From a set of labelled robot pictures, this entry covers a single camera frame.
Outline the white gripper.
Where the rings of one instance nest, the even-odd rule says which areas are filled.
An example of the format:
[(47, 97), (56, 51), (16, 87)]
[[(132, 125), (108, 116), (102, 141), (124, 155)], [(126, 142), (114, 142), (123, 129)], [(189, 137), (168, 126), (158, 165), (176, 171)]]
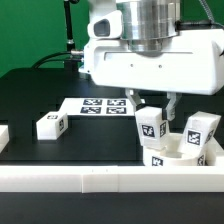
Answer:
[(138, 90), (168, 92), (162, 118), (172, 121), (181, 93), (212, 95), (224, 87), (223, 29), (181, 30), (163, 40), (161, 50), (140, 52), (122, 31), (118, 10), (88, 24), (83, 71), (98, 85), (126, 88), (134, 112), (145, 103)]

